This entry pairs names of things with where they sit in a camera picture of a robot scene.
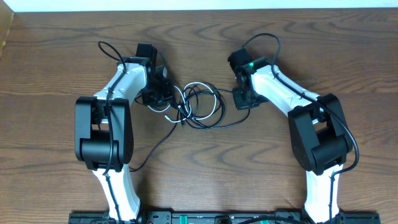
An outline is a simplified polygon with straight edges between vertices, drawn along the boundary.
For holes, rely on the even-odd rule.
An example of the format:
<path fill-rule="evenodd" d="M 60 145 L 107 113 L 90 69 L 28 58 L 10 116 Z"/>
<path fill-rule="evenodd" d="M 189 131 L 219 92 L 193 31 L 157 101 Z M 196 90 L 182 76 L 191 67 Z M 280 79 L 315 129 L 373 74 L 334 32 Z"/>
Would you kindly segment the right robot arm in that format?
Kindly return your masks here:
<path fill-rule="evenodd" d="M 236 108 L 248 110 L 271 102 L 288 118 L 290 142 L 299 165 L 306 171 L 304 210 L 313 223 L 332 221 L 339 213 L 337 186 L 353 140 L 346 133 L 339 99 L 320 96 L 287 78 L 271 60 L 254 60 L 242 47 L 228 57 L 238 87 Z"/>

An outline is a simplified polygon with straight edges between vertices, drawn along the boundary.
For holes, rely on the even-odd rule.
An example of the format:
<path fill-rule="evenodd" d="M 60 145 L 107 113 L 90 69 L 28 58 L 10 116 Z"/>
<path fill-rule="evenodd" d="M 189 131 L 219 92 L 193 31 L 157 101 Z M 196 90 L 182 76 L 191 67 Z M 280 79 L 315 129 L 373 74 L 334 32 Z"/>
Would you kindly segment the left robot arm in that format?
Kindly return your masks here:
<path fill-rule="evenodd" d="M 157 65 L 157 49 L 140 43 L 136 54 L 113 58 L 117 69 L 93 96 L 75 103 L 75 155 L 100 181 L 109 204 L 104 213 L 71 213 L 69 223 L 147 223 L 135 193 L 129 163 L 134 150 L 131 105 L 136 97 L 152 109 L 175 103 L 165 65 Z"/>

